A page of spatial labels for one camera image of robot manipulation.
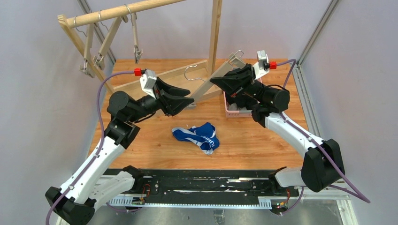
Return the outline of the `grey white underwear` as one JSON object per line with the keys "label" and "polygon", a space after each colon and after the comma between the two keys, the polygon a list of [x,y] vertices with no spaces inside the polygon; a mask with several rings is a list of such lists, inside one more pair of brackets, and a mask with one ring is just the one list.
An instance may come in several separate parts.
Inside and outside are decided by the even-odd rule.
{"label": "grey white underwear", "polygon": [[229,111],[245,111],[246,107],[239,107],[236,103],[233,103],[228,106]]}

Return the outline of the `blue underwear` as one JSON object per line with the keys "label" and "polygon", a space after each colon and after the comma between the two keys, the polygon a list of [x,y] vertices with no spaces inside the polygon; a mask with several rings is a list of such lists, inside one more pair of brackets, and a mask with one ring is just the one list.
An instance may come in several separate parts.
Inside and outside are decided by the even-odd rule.
{"label": "blue underwear", "polygon": [[220,146],[220,141],[216,136],[216,128],[210,122],[189,129],[175,127],[171,129],[171,132],[178,141],[191,142],[206,155],[212,155]]}

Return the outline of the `beige hanger with black underwear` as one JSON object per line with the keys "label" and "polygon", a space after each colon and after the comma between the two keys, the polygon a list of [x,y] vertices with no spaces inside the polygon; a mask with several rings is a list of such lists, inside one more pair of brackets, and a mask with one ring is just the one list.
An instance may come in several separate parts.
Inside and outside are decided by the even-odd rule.
{"label": "beige hanger with black underwear", "polygon": [[129,15],[130,15],[130,22],[132,25],[132,31],[133,31],[133,42],[134,42],[134,60],[135,63],[138,64],[142,54],[143,50],[139,47],[139,40],[138,40],[138,29],[137,29],[137,14],[131,12],[130,8],[125,4],[125,7],[127,8]]}

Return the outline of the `black underwear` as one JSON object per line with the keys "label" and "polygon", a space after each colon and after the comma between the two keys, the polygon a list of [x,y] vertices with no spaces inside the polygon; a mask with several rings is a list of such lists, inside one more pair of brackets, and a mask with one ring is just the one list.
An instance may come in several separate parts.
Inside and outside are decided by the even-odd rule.
{"label": "black underwear", "polygon": [[251,110],[252,105],[256,104],[257,101],[247,95],[239,95],[236,97],[231,97],[230,95],[225,94],[225,98],[229,105],[237,104],[238,108],[246,108],[247,110]]}

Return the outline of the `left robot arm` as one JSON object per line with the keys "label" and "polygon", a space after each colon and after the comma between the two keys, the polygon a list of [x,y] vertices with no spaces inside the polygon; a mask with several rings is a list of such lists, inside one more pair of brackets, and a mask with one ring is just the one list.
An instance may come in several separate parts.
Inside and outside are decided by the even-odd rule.
{"label": "left robot arm", "polygon": [[46,199],[51,211],[70,225],[86,225],[98,208],[117,195],[143,189],[144,174],[131,165],[100,185],[97,181],[136,138],[140,131],[136,123],[150,118],[158,110],[167,116],[177,115],[194,102],[186,89],[171,88],[154,93],[154,97],[146,95],[139,100],[134,100],[124,91],[111,95],[107,112],[112,119],[95,150],[60,188],[47,190]]}

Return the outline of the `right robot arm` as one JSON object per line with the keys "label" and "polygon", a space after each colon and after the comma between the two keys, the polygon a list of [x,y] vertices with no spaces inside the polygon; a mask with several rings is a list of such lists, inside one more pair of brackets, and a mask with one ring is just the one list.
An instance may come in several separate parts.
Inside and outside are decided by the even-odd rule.
{"label": "right robot arm", "polygon": [[277,84],[265,85],[258,81],[267,70],[246,64],[221,76],[208,79],[232,99],[246,96],[253,101],[252,118],[290,144],[303,158],[301,167],[282,167],[268,177],[272,189],[277,192],[291,186],[307,187],[320,192],[339,179],[345,179],[340,146],[333,139],[323,140],[303,129],[286,114],[290,92]]}

